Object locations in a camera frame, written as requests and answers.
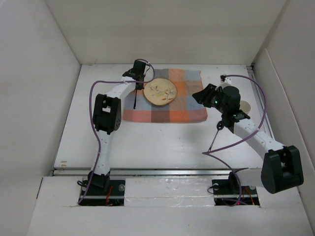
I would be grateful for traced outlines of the black metal spoon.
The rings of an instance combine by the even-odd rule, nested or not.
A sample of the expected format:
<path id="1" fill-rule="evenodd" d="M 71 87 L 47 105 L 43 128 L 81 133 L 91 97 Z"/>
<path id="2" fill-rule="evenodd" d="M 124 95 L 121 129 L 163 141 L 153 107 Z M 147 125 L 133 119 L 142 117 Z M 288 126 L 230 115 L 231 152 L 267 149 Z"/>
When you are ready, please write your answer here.
<path id="1" fill-rule="evenodd" d="M 208 152 L 210 152 L 212 150 L 212 147 L 215 143 L 215 140 L 217 138 L 218 133 L 224 128 L 224 124 L 223 124 L 222 120 L 217 123 L 216 128 L 217 128 L 217 131 L 216 131 L 216 134 L 215 134 L 215 136 L 214 136 L 214 138 L 213 138 L 213 140 L 209 146 Z"/>

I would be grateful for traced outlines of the beige floral ceramic plate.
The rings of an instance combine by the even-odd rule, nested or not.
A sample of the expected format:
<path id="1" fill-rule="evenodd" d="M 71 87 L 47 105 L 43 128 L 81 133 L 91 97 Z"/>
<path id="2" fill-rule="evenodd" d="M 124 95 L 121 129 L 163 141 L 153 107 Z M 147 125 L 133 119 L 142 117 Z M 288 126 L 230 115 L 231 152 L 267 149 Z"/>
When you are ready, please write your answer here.
<path id="1" fill-rule="evenodd" d="M 143 94 L 152 105 L 165 106 L 177 97 L 177 88 L 168 79 L 156 78 L 145 85 Z"/>

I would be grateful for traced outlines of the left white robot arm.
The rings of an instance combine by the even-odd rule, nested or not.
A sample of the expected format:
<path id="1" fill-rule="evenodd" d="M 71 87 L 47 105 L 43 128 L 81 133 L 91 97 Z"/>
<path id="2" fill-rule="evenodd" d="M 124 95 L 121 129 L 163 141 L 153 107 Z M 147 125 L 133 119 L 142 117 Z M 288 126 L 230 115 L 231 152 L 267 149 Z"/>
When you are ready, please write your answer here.
<path id="1" fill-rule="evenodd" d="M 110 151 L 111 143 L 122 120 L 122 100 L 134 90 L 144 87 L 146 67 L 155 75 L 152 65 L 144 59 L 136 59 L 133 67 L 124 72 L 120 81 L 96 81 L 90 90 L 89 113 L 94 135 L 98 142 L 96 158 L 88 175 L 88 186 L 99 194 L 104 195 L 110 188 Z M 92 93 L 98 83 L 114 84 L 106 94 L 95 97 L 92 108 Z"/>

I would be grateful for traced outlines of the checkered orange blue cloth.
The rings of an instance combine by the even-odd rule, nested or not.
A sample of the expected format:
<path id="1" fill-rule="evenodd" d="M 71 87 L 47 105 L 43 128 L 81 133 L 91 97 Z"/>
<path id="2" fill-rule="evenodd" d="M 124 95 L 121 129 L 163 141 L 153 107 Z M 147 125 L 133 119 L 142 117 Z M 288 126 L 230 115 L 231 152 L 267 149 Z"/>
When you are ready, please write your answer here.
<path id="1" fill-rule="evenodd" d="M 123 120 L 146 123 L 190 123 L 206 121 L 206 108 L 198 104 L 192 95 L 203 90 L 201 71 L 184 69 L 157 69 L 156 78 L 173 82 L 177 97 L 165 106 L 152 105 L 143 91 L 137 93 L 136 109 L 133 109 L 134 91 L 125 99 Z"/>

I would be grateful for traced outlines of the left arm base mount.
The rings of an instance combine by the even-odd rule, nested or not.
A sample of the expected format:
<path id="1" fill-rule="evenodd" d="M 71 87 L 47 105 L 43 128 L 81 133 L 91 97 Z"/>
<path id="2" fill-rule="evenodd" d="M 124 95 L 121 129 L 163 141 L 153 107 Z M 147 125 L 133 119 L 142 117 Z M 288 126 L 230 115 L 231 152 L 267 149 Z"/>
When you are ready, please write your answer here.
<path id="1" fill-rule="evenodd" d="M 107 207 L 120 207 L 124 206 L 126 181 L 110 180 L 109 187 L 106 190 L 93 186 L 89 186 L 87 194 L 81 200 L 86 192 L 88 180 L 77 181 L 81 187 L 78 205 L 80 206 L 107 206 Z"/>

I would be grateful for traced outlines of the black metal fork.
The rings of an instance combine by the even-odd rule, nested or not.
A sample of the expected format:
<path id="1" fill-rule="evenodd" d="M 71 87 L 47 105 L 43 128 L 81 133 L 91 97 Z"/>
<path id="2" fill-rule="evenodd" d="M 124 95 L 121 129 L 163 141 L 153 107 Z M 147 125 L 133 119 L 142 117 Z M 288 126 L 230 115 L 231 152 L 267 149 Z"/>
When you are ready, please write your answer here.
<path id="1" fill-rule="evenodd" d="M 135 89 L 135 93 L 134 93 L 134 95 L 135 95 L 135 96 L 134 96 L 134 104 L 133 104 L 133 109 L 134 109 L 134 110 L 136 109 L 137 91 L 138 91 L 138 90 Z"/>

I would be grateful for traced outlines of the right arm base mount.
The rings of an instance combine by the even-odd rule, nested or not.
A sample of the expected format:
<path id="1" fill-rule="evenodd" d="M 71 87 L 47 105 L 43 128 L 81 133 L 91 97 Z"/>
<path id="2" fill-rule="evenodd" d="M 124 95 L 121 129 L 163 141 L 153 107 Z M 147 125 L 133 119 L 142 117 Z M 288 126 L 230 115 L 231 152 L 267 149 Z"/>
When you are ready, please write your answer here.
<path id="1" fill-rule="evenodd" d="M 258 193 L 256 189 L 250 189 L 249 186 L 233 186 L 228 179 L 213 179 L 212 185 L 208 188 L 208 193 L 213 194 L 216 206 L 231 206 L 237 203 L 237 206 L 259 206 Z"/>

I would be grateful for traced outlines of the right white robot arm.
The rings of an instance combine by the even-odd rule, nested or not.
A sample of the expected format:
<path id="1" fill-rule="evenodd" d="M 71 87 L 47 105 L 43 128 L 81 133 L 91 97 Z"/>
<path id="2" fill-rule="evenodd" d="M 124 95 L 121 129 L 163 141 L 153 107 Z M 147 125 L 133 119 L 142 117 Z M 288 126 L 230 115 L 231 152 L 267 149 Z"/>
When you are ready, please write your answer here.
<path id="1" fill-rule="evenodd" d="M 241 96 L 233 86 L 207 87 L 194 93 L 198 104 L 215 108 L 221 113 L 224 127 L 245 142 L 261 157 L 262 168 L 231 172 L 227 187 L 234 194 L 245 186 L 263 187 L 275 194 L 304 183 L 300 152 L 295 146 L 285 146 L 259 130 L 251 118 L 240 108 Z"/>

